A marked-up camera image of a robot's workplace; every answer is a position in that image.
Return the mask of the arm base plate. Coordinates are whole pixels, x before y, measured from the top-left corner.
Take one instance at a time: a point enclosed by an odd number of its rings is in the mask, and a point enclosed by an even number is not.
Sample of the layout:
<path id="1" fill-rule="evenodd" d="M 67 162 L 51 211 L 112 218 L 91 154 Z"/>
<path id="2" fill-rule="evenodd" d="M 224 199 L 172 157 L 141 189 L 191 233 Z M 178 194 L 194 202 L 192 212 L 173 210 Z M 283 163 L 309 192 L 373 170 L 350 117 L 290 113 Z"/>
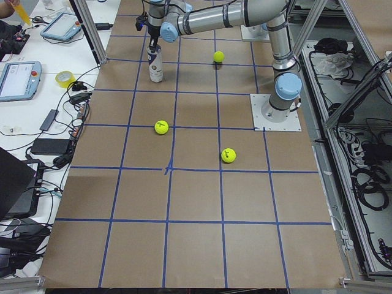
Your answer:
<path id="1" fill-rule="evenodd" d="M 270 105 L 270 94 L 250 94 L 255 131 L 301 132 L 298 112 L 292 103 L 288 110 L 276 110 Z"/>
<path id="2" fill-rule="evenodd" d="M 246 42 L 269 42 L 268 28 L 266 24 L 246 27 L 241 25 L 241 37 Z"/>

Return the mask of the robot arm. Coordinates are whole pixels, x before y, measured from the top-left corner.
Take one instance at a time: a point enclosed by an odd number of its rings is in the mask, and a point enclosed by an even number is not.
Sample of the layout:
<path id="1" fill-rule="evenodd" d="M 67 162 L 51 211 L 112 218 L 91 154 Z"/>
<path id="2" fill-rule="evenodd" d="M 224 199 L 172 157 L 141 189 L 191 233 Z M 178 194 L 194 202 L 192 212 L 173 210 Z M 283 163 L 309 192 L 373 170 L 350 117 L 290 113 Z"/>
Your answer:
<path id="1" fill-rule="evenodd" d="M 148 5 L 143 21 L 150 36 L 151 66 L 160 58 L 159 39 L 173 43 L 183 35 L 235 26 L 266 25 L 273 52 L 274 92 L 261 107 L 261 114 L 273 123 L 281 123 L 294 111 L 292 105 L 303 84 L 293 70 L 296 60 L 285 15 L 288 1 L 230 1 L 197 10 L 186 1 L 148 1 Z"/>

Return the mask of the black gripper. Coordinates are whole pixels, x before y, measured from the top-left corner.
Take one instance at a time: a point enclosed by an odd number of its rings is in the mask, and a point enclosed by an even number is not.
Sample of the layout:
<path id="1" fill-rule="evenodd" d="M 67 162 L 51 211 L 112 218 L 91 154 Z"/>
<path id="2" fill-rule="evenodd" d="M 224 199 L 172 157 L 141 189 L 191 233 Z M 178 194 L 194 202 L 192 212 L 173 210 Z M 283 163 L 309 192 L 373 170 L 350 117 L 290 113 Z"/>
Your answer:
<path id="1" fill-rule="evenodd" d="M 148 23 L 148 34 L 150 35 L 149 49 L 156 51 L 157 40 L 160 37 L 160 26 L 154 26 Z"/>

